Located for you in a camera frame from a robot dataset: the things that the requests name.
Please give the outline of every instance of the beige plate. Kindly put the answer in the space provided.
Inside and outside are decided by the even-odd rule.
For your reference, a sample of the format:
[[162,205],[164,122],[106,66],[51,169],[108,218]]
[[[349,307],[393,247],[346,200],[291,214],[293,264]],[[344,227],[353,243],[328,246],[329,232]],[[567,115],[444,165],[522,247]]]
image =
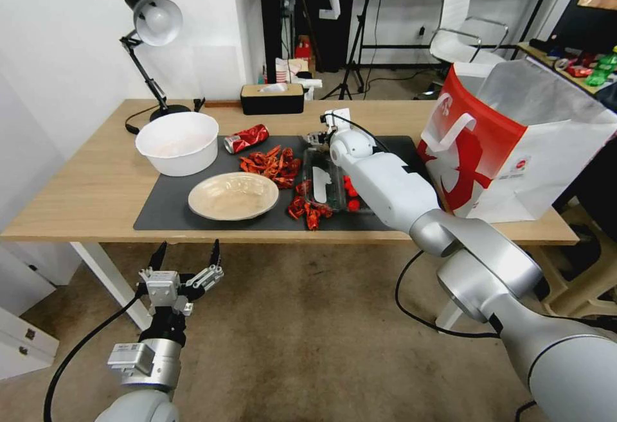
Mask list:
[[188,206],[210,220],[248,220],[276,205],[278,188],[272,180],[238,171],[210,177],[188,195]]

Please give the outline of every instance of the shopping bag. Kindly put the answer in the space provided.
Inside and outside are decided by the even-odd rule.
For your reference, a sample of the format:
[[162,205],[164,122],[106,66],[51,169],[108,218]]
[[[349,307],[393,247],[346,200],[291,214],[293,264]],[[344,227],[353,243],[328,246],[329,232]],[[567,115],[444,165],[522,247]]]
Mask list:
[[418,153],[455,215],[538,219],[615,133],[617,116],[525,60],[488,76],[472,70],[485,77],[475,95],[461,82],[470,69],[452,66]]

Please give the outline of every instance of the gray floor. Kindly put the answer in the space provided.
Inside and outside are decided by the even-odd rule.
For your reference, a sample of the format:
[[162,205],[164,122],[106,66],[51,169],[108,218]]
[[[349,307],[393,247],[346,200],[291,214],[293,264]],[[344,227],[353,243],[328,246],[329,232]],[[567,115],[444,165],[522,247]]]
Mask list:
[[[370,83],[370,89],[366,93],[367,100],[410,100],[413,99],[414,95],[425,91],[433,80],[439,80],[435,71],[425,69],[422,71],[410,69],[373,69],[371,70],[370,77],[367,77],[369,75],[368,69],[361,69],[361,74],[364,83],[367,80],[373,80]],[[315,93],[315,99],[320,99],[328,94],[343,81],[343,76],[344,71],[318,73],[317,77],[322,79],[323,88]],[[382,78],[402,78],[407,80],[381,80]],[[361,100],[364,98],[364,93],[358,93],[359,83],[353,72],[347,83],[352,99]]]
[[[341,76],[324,79],[335,86]],[[367,98],[411,99],[430,81],[419,78],[375,82]],[[105,244],[131,281],[155,247]],[[209,251],[170,246],[165,268],[195,272]],[[410,247],[223,245],[222,253],[225,278],[187,321],[174,397],[184,421],[512,421],[530,399],[497,340],[438,335],[397,309]],[[435,280],[441,262],[423,255],[402,285],[402,302],[427,319],[447,300]],[[117,307],[82,267],[24,319],[60,340],[59,361]],[[468,319],[457,328],[487,330]],[[93,421],[122,394],[105,362],[114,343],[137,336],[122,317],[76,356],[58,386],[55,421]],[[40,421],[54,370],[0,382],[1,419]],[[533,408],[523,420],[546,418]]]

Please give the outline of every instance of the plastic tray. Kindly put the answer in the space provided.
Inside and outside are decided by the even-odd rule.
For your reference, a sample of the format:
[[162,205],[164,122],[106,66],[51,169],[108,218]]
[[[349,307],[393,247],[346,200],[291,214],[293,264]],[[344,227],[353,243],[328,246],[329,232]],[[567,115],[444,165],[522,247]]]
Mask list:
[[[323,171],[330,174],[331,184],[326,184],[326,202],[318,202],[315,199],[314,187],[311,186],[305,199],[312,204],[326,204],[333,211],[349,211],[347,204],[350,199],[344,186],[344,173],[340,167],[337,167],[330,158],[330,154],[315,148],[309,148],[304,151],[304,161],[302,168],[302,180],[313,179],[313,167],[321,168]],[[373,213],[366,205],[361,197],[354,197],[359,200],[360,208],[354,213]]]

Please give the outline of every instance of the crushed soda can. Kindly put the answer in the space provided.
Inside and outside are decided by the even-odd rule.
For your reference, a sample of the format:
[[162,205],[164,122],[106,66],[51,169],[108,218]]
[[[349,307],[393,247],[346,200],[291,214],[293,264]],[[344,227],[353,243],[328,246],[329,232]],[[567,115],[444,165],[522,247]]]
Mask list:
[[247,130],[226,136],[223,138],[223,143],[230,154],[237,154],[248,147],[263,143],[269,136],[268,129],[260,123]]

